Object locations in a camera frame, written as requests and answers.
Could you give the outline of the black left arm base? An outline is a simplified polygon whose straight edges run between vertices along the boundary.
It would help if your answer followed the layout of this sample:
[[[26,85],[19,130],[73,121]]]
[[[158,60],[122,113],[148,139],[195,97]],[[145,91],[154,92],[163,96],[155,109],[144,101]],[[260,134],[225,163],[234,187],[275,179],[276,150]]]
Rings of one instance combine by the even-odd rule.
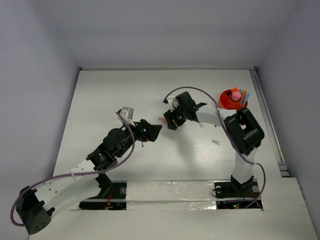
[[[78,207],[81,210],[126,210],[127,209],[127,182],[112,182],[109,177],[99,174],[95,179],[99,193],[96,196],[81,201]]]

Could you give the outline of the orange marker cap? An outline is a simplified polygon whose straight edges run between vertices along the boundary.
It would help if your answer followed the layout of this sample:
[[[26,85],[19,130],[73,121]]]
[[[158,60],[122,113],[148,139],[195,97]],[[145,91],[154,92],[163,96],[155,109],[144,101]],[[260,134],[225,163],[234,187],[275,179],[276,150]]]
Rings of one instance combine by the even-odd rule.
[[[236,91],[239,91],[239,89],[238,89],[237,87],[234,87],[234,88],[231,90],[232,93],[233,93],[233,92],[236,92]]]

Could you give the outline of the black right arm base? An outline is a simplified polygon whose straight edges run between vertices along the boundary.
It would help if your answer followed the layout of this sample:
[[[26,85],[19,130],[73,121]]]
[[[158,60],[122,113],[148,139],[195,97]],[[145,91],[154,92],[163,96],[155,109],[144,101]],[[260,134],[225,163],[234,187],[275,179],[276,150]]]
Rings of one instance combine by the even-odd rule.
[[[218,210],[263,209],[258,182],[252,176],[247,182],[238,184],[231,176],[230,181],[214,183],[211,195],[216,199]]]

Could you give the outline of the blue tip clear highlighter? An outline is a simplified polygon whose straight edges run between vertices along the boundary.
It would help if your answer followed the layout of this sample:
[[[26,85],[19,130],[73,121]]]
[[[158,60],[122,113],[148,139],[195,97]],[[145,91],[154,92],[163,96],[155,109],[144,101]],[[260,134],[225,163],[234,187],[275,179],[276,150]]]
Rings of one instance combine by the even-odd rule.
[[[242,95],[241,95],[241,101],[240,101],[240,104],[241,104],[243,107],[246,106],[249,97],[250,97],[250,92],[247,91],[247,90],[243,90],[243,91],[242,91]]]

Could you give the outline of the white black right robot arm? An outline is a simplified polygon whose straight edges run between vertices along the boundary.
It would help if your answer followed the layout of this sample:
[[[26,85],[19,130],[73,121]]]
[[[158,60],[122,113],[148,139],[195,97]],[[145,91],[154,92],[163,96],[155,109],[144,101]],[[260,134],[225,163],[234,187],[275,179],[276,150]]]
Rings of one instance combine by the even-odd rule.
[[[171,130],[176,130],[186,121],[212,124],[223,129],[235,150],[230,190],[235,196],[246,193],[254,179],[253,166],[256,164],[257,148],[265,137],[251,111],[246,107],[228,110],[209,106],[204,102],[196,103],[187,91],[176,96],[168,95],[163,102],[169,105],[169,110],[163,116]]]

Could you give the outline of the peach translucent marker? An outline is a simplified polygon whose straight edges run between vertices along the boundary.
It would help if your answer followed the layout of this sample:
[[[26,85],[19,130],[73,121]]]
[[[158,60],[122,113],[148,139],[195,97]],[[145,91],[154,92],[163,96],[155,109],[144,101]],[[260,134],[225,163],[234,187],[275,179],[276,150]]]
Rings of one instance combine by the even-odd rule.
[[[158,119],[159,119],[161,122],[165,123],[165,124],[167,124],[167,123],[168,123],[168,122],[167,122],[167,120],[166,120],[165,118],[159,117]]]

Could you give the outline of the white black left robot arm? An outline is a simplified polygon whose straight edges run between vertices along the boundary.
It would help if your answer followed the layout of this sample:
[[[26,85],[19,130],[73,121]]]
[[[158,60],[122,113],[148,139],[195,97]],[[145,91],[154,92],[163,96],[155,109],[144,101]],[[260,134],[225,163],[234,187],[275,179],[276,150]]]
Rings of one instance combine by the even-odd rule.
[[[130,157],[136,142],[155,142],[162,129],[145,119],[129,123],[122,119],[120,128],[111,129],[102,143],[68,173],[43,179],[23,188],[10,209],[10,221],[34,235],[60,212],[90,198],[93,194],[104,198],[111,192],[112,181],[107,172],[124,164],[117,159]]]

